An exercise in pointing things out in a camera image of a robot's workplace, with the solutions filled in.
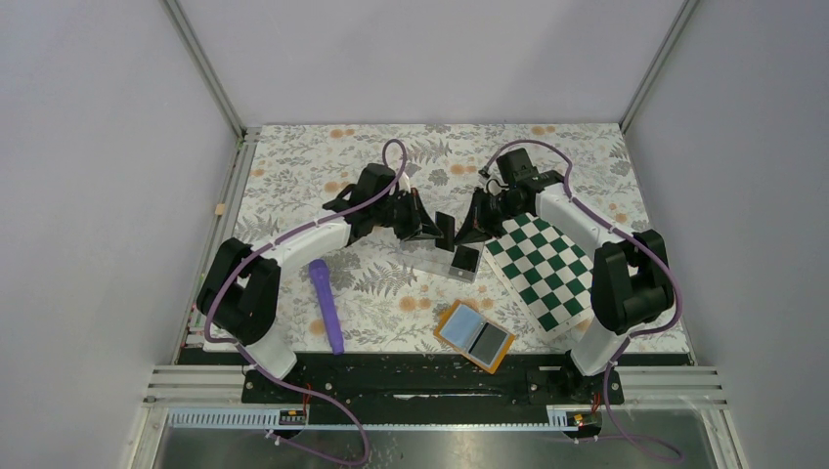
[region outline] red wire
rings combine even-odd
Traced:
[[[590,414],[594,414],[597,410],[599,405],[601,404],[601,394],[596,393],[593,395],[593,405],[590,407]]]
[[[308,389],[311,389],[311,385],[310,385],[310,384],[305,383],[305,386],[307,386],[307,387],[308,387]],[[308,413],[306,413],[306,410],[308,409],[308,402],[309,402],[309,401],[311,401],[311,395],[310,395],[310,394],[303,394],[303,395],[302,395],[302,414],[306,416],[306,417],[305,417],[306,419],[308,418],[308,417],[307,417]]]

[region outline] green and white checkerboard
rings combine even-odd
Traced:
[[[574,325],[570,319],[590,307],[592,262],[585,251],[530,215],[503,227],[506,235],[487,248],[530,312],[547,332]]]

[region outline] leaf pattern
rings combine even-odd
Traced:
[[[399,266],[392,262],[389,262],[386,267],[375,262],[374,268],[368,268],[363,273],[363,278],[357,281],[354,289],[376,295],[380,292],[383,296],[388,296],[390,292],[396,295],[404,285],[411,285],[413,280],[417,280],[413,268],[407,269],[406,266]]]
[[[407,173],[431,214],[441,211],[462,221],[479,184],[477,169],[504,143],[530,138],[549,142],[573,158],[573,187],[585,200],[635,230],[648,226],[628,151],[615,124],[266,125],[234,235],[245,242],[272,239],[280,230],[312,219],[323,203],[356,183],[368,163],[380,162],[380,150],[390,138],[406,145]],[[523,147],[539,169],[564,171],[564,164],[549,151]],[[391,147],[389,164],[397,167],[399,157]],[[477,305],[486,317],[516,334],[513,352],[561,353],[583,334],[573,327],[559,336],[546,335],[488,262],[481,262],[474,283],[462,283],[413,270],[403,262],[407,253],[419,255],[419,248],[401,247],[390,229],[378,229],[323,256],[347,351],[450,353],[432,332],[440,313],[457,299]],[[662,315],[660,323],[668,316]],[[330,350],[319,330],[320,319],[307,269],[284,273],[276,328],[287,343],[297,351]],[[198,326],[200,320],[203,317],[196,314],[191,324]],[[687,343],[681,328],[674,328],[637,338],[629,350],[687,351]]]

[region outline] metal frame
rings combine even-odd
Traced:
[[[179,4],[178,0],[160,0],[159,3],[164,7],[164,11],[170,17],[173,27],[176,28],[176,32],[179,33],[184,47],[193,59],[193,64],[196,66],[201,78],[204,79],[207,90],[210,91],[213,99],[216,100],[216,104],[219,105],[219,110],[221,110],[231,130],[233,130],[237,138],[242,138],[244,136],[244,124],[239,119],[239,115],[231,104],[227,93],[225,93],[222,82],[219,81],[219,77],[216,75],[216,70],[213,69],[213,66],[204,54],[204,50],[201,48],[201,44],[198,43],[196,33],[193,31],[190,21],[188,21],[187,16],[184,14],[181,4]]]
[[[626,403],[618,410],[671,410],[692,408],[699,412],[706,428],[712,451],[720,468],[745,468],[745,454],[734,432],[728,402],[722,391],[717,369],[712,366],[617,366]],[[171,414],[191,413],[201,419],[188,426],[216,428],[216,419],[204,418],[210,410],[221,415],[258,415],[295,405],[246,405],[241,402],[244,366],[160,365],[155,368],[145,396],[146,418],[138,440],[132,467],[152,467],[164,428],[171,424]],[[548,405],[550,415],[561,411],[589,410],[588,405]],[[237,418],[233,425],[244,425]],[[250,420],[250,428],[258,428],[259,420]],[[318,425],[318,430],[349,430],[353,425]],[[550,425],[367,425],[367,429],[384,431],[551,431]]]
[[[639,83],[638,88],[636,88],[636,92],[633,93],[631,103],[622,115],[622,120],[619,122],[619,128],[622,129],[623,135],[627,134],[628,129],[631,128],[633,119],[639,112],[639,108],[645,98],[647,98],[650,93],[654,80],[656,80],[656,77],[659,76],[659,72],[662,71],[663,66],[665,66],[668,56],[674,50],[674,46],[676,45],[679,36],[685,30],[685,27],[688,25],[688,21],[691,19],[691,16],[699,3],[700,0],[685,0],[679,8],[679,13],[676,14],[674,22],[668,29],[668,34],[662,41],[662,45],[659,46],[659,50],[657,51],[656,56],[654,56],[653,61],[651,61],[650,66],[645,72],[645,76],[642,78],[641,83]]]
[[[198,289],[201,287],[202,276],[207,273],[210,264],[213,262],[213,256],[219,249],[219,245],[233,235],[236,219],[239,215],[241,207],[242,196],[244,195],[244,187],[247,184],[247,178],[250,174],[250,166],[253,164],[253,156],[256,153],[256,145],[259,142],[259,133],[261,128],[247,129],[244,134],[244,139],[240,140],[239,147],[231,159],[231,164],[228,167],[228,172],[225,175],[225,180],[222,185],[222,190],[219,192],[219,200],[217,207],[221,206],[223,209],[221,215],[216,215],[210,224],[209,236],[201,251],[201,258],[198,262],[198,273],[194,280],[193,288],[191,289],[187,310],[184,314],[175,350],[172,353],[171,363],[178,360],[179,352],[181,351],[181,344],[186,345],[203,344],[202,336],[198,333],[201,329],[196,326],[194,315],[192,312],[192,305],[198,296]]]
[[[159,0],[173,26],[179,33],[185,48],[194,61],[210,94],[220,108],[225,120],[239,138],[239,147],[232,157],[217,205],[217,216],[210,227],[209,239],[202,250],[199,276],[191,292],[185,320],[179,338],[185,337],[191,320],[190,305],[195,301],[200,286],[200,275],[210,265],[218,245],[233,234],[236,217],[239,214],[244,186],[250,172],[261,128],[245,128],[227,96],[221,81],[207,59],[196,34],[178,0]],[[647,69],[641,83],[625,111],[619,125],[627,133],[642,103],[649,94],[656,77],[662,70],[671,51],[685,29],[699,0],[685,0],[671,25],[656,56]],[[188,344],[197,343],[197,335],[185,338]],[[176,344],[178,357],[180,342]],[[161,444],[161,437],[172,413],[183,409],[222,409],[225,414],[246,413],[254,409],[272,411],[292,405],[245,405],[241,403],[244,383],[243,366],[194,366],[160,365],[155,368],[142,406],[136,420],[137,435],[129,442],[125,453],[125,467],[151,468]],[[626,394],[626,403],[619,409],[696,409],[705,422],[705,427],[715,454],[718,467],[748,467],[745,454],[734,432],[734,425],[728,410],[727,400],[720,385],[717,371],[709,366],[619,366],[620,379]],[[548,406],[550,415],[558,411],[588,410],[586,405]],[[432,426],[389,425],[383,430],[422,430]],[[324,426],[329,430],[347,430],[351,425]],[[506,431],[548,431],[545,425],[446,425],[442,430],[506,430]]]

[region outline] metal bar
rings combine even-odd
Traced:
[[[161,0],[160,3],[170,17],[176,31],[179,33],[187,52],[193,59],[196,69],[198,69],[198,73],[207,86],[207,90],[210,91],[213,99],[216,100],[216,104],[219,106],[219,110],[221,110],[231,130],[236,134],[238,139],[242,138],[244,136],[244,124],[241,122],[239,115],[231,104],[231,100],[222,87],[222,83],[216,75],[216,70],[213,69],[213,66],[204,54],[204,50],[201,48],[201,44],[198,43],[196,33],[193,31],[193,27],[188,21],[181,4],[178,0]]]
[[[235,364],[157,364],[153,374],[160,373],[198,373],[198,374],[223,374],[239,373],[241,367]]]
[[[144,400],[161,405],[227,406],[241,400],[241,386],[150,387]]]
[[[236,227],[236,219],[241,208],[241,200],[244,198],[244,188],[247,186],[247,178],[250,176],[250,167],[253,164],[253,156],[256,155],[256,142],[245,142],[242,144],[240,167],[236,172],[235,179],[231,185],[231,191],[225,202],[225,214],[222,216],[224,225],[222,232],[213,252],[219,248],[219,244],[233,235]]]
[[[737,437],[737,429],[736,427],[734,427],[734,420],[731,417],[731,410],[723,410],[722,417],[725,419],[725,425],[728,428],[728,435],[731,437],[731,443],[734,445],[734,452],[737,455],[740,467],[749,467],[748,459],[746,458],[746,453],[743,450],[743,445],[740,443],[740,439]]]
[[[233,180],[233,176],[236,173],[236,168],[238,167],[240,159],[240,151],[235,149],[233,154],[231,155],[230,164],[228,164],[228,170],[225,174],[224,183],[222,184],[222,189],[219,191],[219,197],[217,203],[224,203],[225,199],[227,199],[228,192],[231,188],[231,182]],[[213,217],[210,221],[210,228],[208,229],[208,236],[207,240],[204,243],[204,247],[201,249],[201,256],[199,257],[198,261],[198,270],[196,271],[196,279],[193,283],[193,288],[190,290],[190,296],[188,297],[188,302],[185,310],[184,317],[182,319],[182,323],[179,326],[179,334],[176,336],[176,343],[174,344],[174,350],[172,354],[172,363],[175,363],[179,357],[179,350],[181,350],[181,343],[184,341],[185,343],[190,342],[190,336],[187,334],[188,325],[190,322],[191,312],[193,303],[196,302],[196,296],[198,295],[198,289],[201,287],[201,275],[206,272],[207,266],[209,262],[212,261],[213,253],[215,253],[215,249],[213,248],[213,240],[216,237],[216,232],[219,227],[219,223],[222,221],[221,216]]]
[[[556,371],[561,369],[561,366],[539,366],[542,371]],[[717,369],[714,366],[616,366],[616,371],[620,375],[635,375],[648,373],[651,375],[707,375],[717,374]]]
[[[690,374],[690,375],[666,375],[662,377],[659,384],[654,383],[650,374],[626,374],[621,377],[622,385],[625,387],[642,387],[647,385],[664,388],[666,386],[720,386],[720,380],[715,374]]]
[[[730,425],[730,412],[727,409],[700,410],[700,417],[705,425],[711,451],[721,468],[748,467],[740,441]]]
[[[138,442],[135,459],[132,463],[133,469],[151,469],[153,467],[166,421],[167,407],[150,407],[144,430],[141,432],[141,440]]]
[[[653,58],[653,61],[651,61],[641,83],[639,83],[639,87],[636,88],[636,92],[633,93],[631,103],[622,115],[622,120],[619,122],[619,128],[622,129],[623,134],[628,133],[628,129],[631,128],[633,118],[636,117],[636,114],[639,112],[639,108],[644,102],[644,99],[647,97],[648,93],[650,93],[654,80],[656,80],[656,77],[659,76],[663,66],[665,66],[665,61],[674,49],[679,36],[688,25],[688,21],[691,19],[691,15],[693,15],[697,5],[699,5],[699,0],[685,0],[679,8],[679,13],[676,14],[674,22],[668,29],[668,34],[662,41],[662,45],[659,46],[659,50]]]
[[[197,386],[202,384],[205,384],[204,380],[198,374],[154,374],[150,378],[151,386]],[[236,374],[217,374],[210,380],[209,384],[211,386],[241,386],[244,384],[244,375],[237,368]]]

